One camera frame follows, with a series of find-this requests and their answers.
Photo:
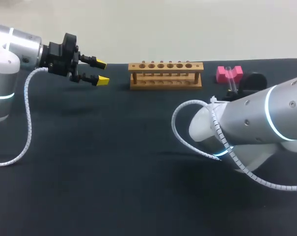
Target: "pink block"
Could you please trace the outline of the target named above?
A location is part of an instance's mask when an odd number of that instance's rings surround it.
[[[228,83],[228,79],[233,77],[235,83],[239,83],[243,76],[243,71],[240,65],[235,66],[231,70],[231,73],[226,73],[226,70],[223,66],[218,66],[217,73],[216,73],[216,80],[219,84]]]

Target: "black table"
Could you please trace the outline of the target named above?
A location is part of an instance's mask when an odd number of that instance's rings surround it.
[[[297,193],[258,185],[176,140],[170,119],[190,99],[222,97],[218,65],[266,75],[269,86],[297,77],[297,59],[205,62],[199,91],[129,91],[127,65],[95,88],[38,74],[30,82],[33,138],[15,165],[0,168],[0,235],[297,235]],[[27,122],[21,72],[10,117],[0,123],[0,161],[23,149]],[[188,126],[199,109],[178,117]],[[297,184],[297,154],[278,153],[256,172]]]

